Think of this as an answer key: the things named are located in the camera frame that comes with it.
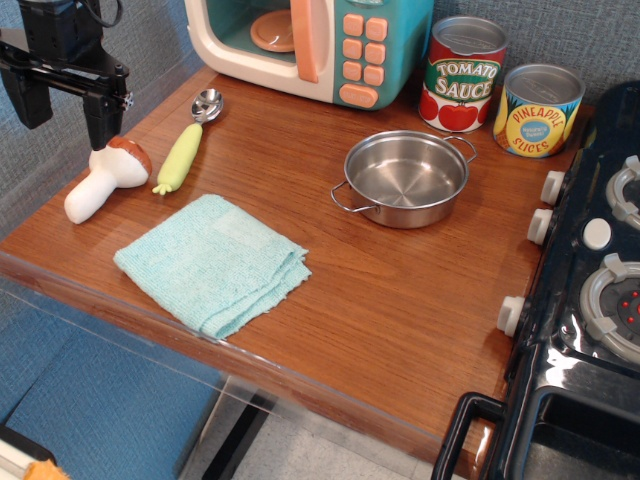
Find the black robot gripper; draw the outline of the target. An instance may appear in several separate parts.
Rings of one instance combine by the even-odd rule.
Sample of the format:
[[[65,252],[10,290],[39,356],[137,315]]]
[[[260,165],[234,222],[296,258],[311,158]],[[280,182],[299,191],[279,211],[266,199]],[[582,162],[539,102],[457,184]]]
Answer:
[[[82,96],[91,148],[105,148],[133,103],[128,67],[103,47],[123,3],[110,18],[99,1],[20,1],[18,8],[22,26],[1,30],[1,78],[19,120],[35,129],[52,118],[50,88]]]

